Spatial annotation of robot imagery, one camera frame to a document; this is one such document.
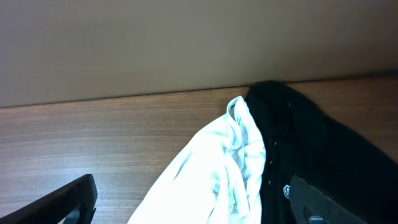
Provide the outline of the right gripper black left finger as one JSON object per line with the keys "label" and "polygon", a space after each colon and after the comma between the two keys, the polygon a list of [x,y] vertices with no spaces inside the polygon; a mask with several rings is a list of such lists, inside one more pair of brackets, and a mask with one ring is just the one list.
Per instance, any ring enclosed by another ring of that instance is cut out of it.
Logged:
{"label": "right gripper black left finger", "polygon": [[85,174],[1,218],[2,224],[90,224],[98,196],[91,174]]}

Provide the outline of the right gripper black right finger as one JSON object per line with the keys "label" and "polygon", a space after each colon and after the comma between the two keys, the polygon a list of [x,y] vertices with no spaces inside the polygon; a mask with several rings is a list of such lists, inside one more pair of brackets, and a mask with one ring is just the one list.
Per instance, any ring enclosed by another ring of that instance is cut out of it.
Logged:
{"label": "right gripper black right finger", "polygon": [[290,181],[289,199],[299,224],[366,224],[296,175]]}

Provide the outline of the white t-shirt black print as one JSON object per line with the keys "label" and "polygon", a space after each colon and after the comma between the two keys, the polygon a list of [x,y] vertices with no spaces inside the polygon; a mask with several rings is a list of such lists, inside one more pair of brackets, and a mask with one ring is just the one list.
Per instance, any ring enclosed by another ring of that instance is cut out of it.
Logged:
{"label": "white t-shirt black print", "polygon": [[241,96],[199,130],[155,181],[130,223],[260,223],[266,148]]}

